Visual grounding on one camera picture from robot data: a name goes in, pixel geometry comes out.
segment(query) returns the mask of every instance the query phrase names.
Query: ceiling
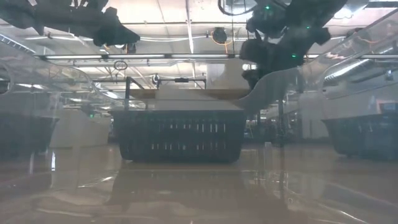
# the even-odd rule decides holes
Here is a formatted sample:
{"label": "ceiling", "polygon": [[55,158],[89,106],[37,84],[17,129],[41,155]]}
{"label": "ceiling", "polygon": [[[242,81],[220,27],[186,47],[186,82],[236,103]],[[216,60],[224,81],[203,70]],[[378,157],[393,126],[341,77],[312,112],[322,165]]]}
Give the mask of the ceiling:
{"label": "ceiling", "polygon": [[[332,19],[326,26],[334,37],[324,46],[314,45],[310,54],[320,54],[337,44],[341,37],[356,27],[365,27],[395,9],[395,5],[377,5]],[[250,14],[229,17],[222,14],[217,7],[217,0],[109,0],[107,7],[118,9],[120,21],[129,29],[138,33],[142,40],[136,44],[137,54],[238,54],[241,44],[248,37],[245,29],[246,19]],[[206,34],[214,27],[224,27],[230,40],[235,41],[227,46],[218,45]],[[190,45],[188,33],[192,31],[193,43]],[[29,28],[17,29],[0,20],[0,34],[34,50],[38,55],[94,55],[122,54],[116,47],[99,48],[85,37],[74,37],[71,34],[53,29],[45,29],[52,39],[40,37]],[[154,88],[151,78],[154,74],[160,77],[197,77],[205,78],[207,64],[211,61],[198,60],[129,60],[125,71],[113,68],[113,62],[56,61],[62,65],[79,67],[92,79],[119,78],[130,76],[144,88]],[[181,88],[200,88],[195,83],[179,85]],[[102,88],[123,90],[123,83],[102,83]]]}

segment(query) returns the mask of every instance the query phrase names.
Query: floor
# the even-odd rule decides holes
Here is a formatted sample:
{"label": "floor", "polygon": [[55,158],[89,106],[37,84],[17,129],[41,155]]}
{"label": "floor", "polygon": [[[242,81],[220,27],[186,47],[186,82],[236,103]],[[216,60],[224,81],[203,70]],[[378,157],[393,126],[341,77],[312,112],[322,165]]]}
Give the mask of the floor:
{"label": "floor", "polygon": [[322,144],[246,145],[230,165],[49,149],[0,162],[0,223],[398,223],[397,174]]}

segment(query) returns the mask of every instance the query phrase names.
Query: black plastic crate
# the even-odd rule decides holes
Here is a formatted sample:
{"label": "black plastic crate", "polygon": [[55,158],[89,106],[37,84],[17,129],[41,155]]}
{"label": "black plastic crate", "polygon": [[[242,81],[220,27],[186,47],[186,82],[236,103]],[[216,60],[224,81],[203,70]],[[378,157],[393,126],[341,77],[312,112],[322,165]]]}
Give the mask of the black plastic crate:
{"label": "black plastic crate", "polygon": [[45,151],[58,119],[0,113],[0,156],[16,157]]}
{"label": "black plastic crate", "polygon": [[234,162],[243,111],[111,111],[125,160]]}

